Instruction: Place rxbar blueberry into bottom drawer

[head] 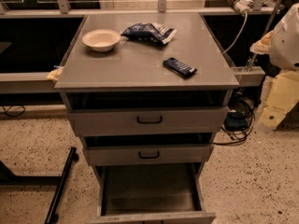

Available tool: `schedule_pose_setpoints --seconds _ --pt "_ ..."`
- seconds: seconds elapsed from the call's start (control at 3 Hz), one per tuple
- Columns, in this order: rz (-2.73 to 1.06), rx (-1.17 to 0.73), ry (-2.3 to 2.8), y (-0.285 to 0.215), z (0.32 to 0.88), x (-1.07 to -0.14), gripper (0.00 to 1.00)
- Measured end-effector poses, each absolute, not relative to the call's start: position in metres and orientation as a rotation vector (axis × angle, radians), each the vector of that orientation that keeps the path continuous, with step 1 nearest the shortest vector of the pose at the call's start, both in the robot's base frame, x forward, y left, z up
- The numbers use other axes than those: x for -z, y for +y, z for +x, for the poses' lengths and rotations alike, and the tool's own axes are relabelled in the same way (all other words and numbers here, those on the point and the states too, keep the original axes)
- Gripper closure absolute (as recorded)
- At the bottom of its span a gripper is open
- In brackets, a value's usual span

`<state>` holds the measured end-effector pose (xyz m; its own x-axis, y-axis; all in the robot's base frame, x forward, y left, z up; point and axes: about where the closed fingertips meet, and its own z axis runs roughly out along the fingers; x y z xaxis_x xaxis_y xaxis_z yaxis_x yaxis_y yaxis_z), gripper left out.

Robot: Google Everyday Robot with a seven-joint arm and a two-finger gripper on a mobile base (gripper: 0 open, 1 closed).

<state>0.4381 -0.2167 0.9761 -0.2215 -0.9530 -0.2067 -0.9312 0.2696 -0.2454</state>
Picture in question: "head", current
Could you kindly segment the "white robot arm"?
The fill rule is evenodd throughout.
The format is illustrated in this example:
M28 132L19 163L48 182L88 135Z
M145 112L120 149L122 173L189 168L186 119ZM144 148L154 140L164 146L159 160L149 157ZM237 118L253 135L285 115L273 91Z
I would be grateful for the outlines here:
M267 54L270 63L280 69L259 117L260 124L275 130L299 102L299 4L292 5L275 28L249 50Z

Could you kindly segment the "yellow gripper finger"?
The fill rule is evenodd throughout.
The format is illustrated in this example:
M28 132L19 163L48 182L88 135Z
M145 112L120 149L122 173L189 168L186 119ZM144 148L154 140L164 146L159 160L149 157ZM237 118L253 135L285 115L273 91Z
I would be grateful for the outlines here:
M282 71L275 77L266 77L261 101L258 123L275 130L299 103L299 72Z

